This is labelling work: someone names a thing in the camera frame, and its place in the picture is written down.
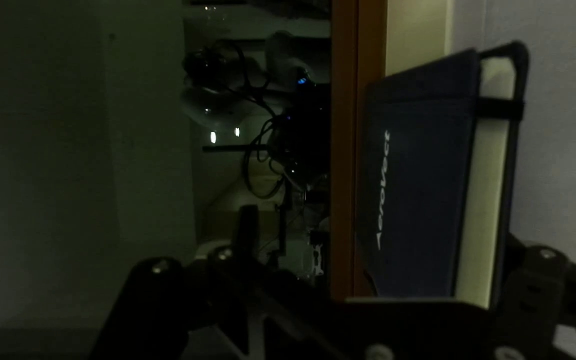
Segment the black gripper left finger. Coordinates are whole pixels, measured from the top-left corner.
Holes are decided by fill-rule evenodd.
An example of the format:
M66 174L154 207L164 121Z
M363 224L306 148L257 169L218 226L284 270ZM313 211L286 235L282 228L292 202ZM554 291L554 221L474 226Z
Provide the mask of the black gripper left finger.
M183 360L212 328L239 360L333 360L328 306L286 272L251 258L138 261L88 360Z

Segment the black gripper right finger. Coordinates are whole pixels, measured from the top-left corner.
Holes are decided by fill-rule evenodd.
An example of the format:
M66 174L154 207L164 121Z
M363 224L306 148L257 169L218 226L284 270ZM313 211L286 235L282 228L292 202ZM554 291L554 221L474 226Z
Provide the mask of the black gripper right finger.
M576 360L556 344L576 332L576 261L551 245L513 240L498 304L456 299L349 301L345 352L350 360Z

